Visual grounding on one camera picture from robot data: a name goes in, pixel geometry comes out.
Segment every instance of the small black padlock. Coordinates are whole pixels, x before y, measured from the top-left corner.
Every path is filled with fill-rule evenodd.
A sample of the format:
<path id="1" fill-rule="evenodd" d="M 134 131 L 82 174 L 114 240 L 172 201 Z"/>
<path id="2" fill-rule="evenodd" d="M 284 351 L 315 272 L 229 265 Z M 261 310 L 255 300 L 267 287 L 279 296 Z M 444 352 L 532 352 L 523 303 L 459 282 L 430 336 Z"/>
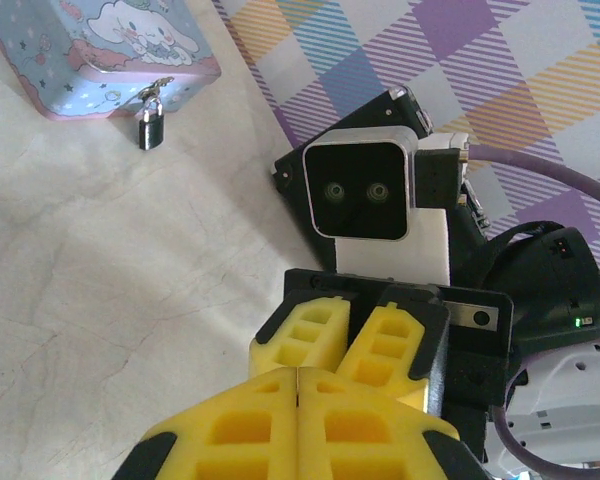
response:
<path id="1" fill-rule="evenodd" d="M 155 103 L 155 113 L 151 113 L 151 106 Z M 141 150 L 156 148 L 164 140 L 164 112 L 162 102 L 156 95 L 151 95 L 144 102 L 142 118 L 140 119 L 140 130 L 138 135 L 138 146 Z"/>

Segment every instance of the blue tin box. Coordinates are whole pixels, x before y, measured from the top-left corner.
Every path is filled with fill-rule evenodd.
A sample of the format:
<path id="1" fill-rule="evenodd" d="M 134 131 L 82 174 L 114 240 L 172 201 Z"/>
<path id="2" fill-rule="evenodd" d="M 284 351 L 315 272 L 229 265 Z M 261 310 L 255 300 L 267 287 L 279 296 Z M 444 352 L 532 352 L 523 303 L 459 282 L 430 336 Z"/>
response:
<path id="1" fill-rule="evenodd" d="M 52 120 L 134 115 L 168 77 L 175 111 L 220 76 L 184 0 L 0 0 L 0 49 Z"/>

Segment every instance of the purple cable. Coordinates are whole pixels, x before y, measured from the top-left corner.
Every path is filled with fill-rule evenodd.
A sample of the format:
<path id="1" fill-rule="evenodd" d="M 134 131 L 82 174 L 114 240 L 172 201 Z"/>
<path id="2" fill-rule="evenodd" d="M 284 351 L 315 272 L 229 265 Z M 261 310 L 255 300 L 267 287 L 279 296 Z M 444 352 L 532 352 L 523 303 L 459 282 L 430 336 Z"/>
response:
<path id="1" fill-rule="evenodd" d="M 535 155 L 489 147 L 487 145 L 470 145 L 469 159 L 523 168 L 530 172 L 535 172 L 562 182 L 582 193 L 586 193 L 600 202 L 600 182 L 565 167 L 564 165 L 550 162 L 544 158 L 536 157 Z M 520 372 L 526 369 L 528 363 L 529 361 L 523 363 Z M 509 385 L 507 385 L 507 393 L 516 377 L 517 375 L 509 382 Z M 600 480 L 600 468 L 585 470 L 581 468 L 565 467 L 537 457 L 520 445 L 511 433 L 511 430 L 509 430 L 504 407 L 494 407 L 492 413 L 496 432 L 504 446 L 514 457 L 531 470 L 553 480 Z"/>

